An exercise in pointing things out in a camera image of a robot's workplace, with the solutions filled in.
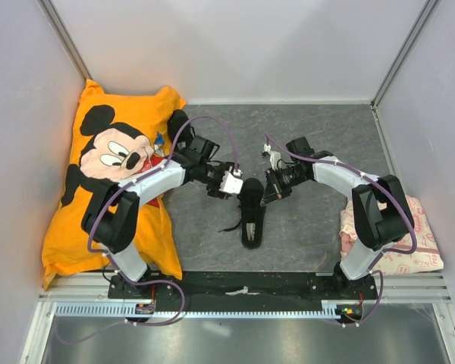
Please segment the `black canvas sneaker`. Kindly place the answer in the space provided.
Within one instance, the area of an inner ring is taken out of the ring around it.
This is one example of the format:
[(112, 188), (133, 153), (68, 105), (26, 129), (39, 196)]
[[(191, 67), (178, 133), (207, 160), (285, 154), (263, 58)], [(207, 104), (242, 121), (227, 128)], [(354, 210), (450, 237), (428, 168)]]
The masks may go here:
[(246, 249), (258, 249), (262, 243), (262, 232), (266, 207), (262, 206), (265, 188), (261, 181), (251, 177), (243, 182), (238, 195), (241, 210), (241, 243)]

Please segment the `black shoelace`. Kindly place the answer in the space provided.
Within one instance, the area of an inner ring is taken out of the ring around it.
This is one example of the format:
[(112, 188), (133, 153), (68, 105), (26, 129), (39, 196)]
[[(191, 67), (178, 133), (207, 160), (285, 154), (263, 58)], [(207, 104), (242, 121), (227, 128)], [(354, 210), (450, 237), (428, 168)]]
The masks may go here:
[(249, 210), (247, 200), (239, 198), (238, 208), (240, 209), (240, 220), (232, 227), (226, 227), (224, 229), (221, 229), (219, 231), (219, 233), (234, 231), (247, 222), (247, 219), (248, 219), (247, 215), (248, 215), (248, 210)]

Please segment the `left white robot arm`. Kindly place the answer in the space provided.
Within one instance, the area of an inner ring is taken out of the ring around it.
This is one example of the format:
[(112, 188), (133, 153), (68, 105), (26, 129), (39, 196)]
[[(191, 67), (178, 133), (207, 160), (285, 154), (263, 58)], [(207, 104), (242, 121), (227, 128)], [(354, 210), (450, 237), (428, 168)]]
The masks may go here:
[(101, 245), (124, 276), (125, 290), (135, 298), (143, 298), (151, 290), (142, 259), (133, 241), (141, 208), (163, 193), (193, 181), (205, 184), (209, 196), (227, 199), (238, 194), (243, 186), (242, 171), (236, 162), (215, 162), (211, 153), (218, 145), (201, 136), (154, 168), (119, 183), (106, 183), (89, 201), (81, 221), (92, 242)]

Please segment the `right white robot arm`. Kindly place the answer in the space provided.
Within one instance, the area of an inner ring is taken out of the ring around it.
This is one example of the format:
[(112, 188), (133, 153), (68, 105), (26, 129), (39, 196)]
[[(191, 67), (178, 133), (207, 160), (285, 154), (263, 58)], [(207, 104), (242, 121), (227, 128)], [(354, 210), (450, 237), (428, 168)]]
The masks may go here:
[(388, 174), (367, 174), (327, 151), (316, 152), (304, 137), (280, 146), (267, 135), (263, 154), (271, 167), (265, 172), (261, 203), (286, 199), (293, 188), (307, 181), (341, 193), (353, 204), (356, 241), (334, 267), (330, 290), (350, 298), (373, 272), (385, 253), (411, 255), (416, 251), (414, 220), (399, 179)]

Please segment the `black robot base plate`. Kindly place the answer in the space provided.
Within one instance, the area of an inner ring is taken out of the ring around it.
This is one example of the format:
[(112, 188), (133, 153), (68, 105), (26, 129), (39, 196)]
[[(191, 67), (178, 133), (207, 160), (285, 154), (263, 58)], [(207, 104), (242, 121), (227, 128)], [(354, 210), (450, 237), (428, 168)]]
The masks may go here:
[(348, 281), (340, 275), (307, 272), (188, 271), (181, 280), (154, 271), (132, 284), (120, 275), (111, 277), (108, 298), (120, 300), (167, 300), (248, 296), (295, 300), (374, 300), (378, 297), (375, 279), (365, 276)]

